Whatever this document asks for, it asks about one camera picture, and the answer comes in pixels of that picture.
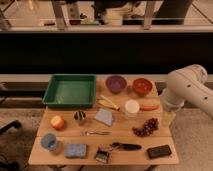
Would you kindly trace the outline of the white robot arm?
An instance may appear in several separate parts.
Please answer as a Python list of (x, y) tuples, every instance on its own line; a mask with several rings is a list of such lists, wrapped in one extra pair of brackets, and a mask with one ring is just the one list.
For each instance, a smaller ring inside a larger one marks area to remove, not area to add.
[(213, 120), (213, 90), (204, 85), (207, 78), (206, 69), (198, 64), (170, 72), (165, 78), (166, 87), (160, 94), (163, 109), (176, 112), (188, 101)]

